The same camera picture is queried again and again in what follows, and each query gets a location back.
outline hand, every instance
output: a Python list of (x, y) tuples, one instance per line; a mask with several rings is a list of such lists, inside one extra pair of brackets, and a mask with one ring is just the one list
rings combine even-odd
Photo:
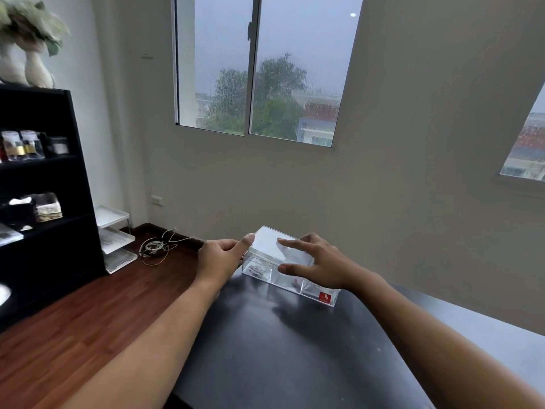
[(233, 276), (242, 256), (255, 240), (248, 234), (241, 241), (222, 239), (206, 241), (199, 250), (196, 284), (202, 284), (217, 292)]
[(278, 239), (278, 242), (284, 247), (295, 248), (314, 257), (313, 266), (282, 264), (278, 271), (306, 278), (321, 287), (351, 290), (357, 274), (365, 271), (315, 233), (305, 235), (300, 240)]

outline transparent acrylic organizer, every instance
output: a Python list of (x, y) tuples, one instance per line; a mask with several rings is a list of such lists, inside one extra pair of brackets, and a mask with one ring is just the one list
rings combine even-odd
[(278, 271), (281, 264), (309, 266), (314, 259), (302, 251), (281, 246), (277, 243), (277, 238), (295, 239), (275, 229), (261, 227), (255, 233), (254, 243), (244, 255), (242, 273), (331, 307), (335, 306), (340, 290), (326, 289), (301, 277), (285, 275)]

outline person's left hand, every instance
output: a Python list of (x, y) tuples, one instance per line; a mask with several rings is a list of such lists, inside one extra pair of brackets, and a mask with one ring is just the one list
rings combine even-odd
[(199, 250), (197, 276), (195, 283), (217, 292), (233, 276), (240, 265), (242, 256), (255, 240), (254, 234), (248, 234), (241, 241), (222, 239), (206, 241)]

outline person's right arm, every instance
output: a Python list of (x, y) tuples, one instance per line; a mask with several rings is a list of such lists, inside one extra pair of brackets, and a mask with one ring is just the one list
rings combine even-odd
[(278, 270), (355, 294), (437, 408), (545, 408), (545, 398), (508, 368), (316, 234), (278, 241), (315, 259)]

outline wall switch plate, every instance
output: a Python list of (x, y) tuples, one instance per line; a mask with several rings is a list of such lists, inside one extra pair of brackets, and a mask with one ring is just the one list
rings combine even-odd
[(163, 206), (163, 198), (161, 198), (160, 196), (152, 195), (152, 204)]

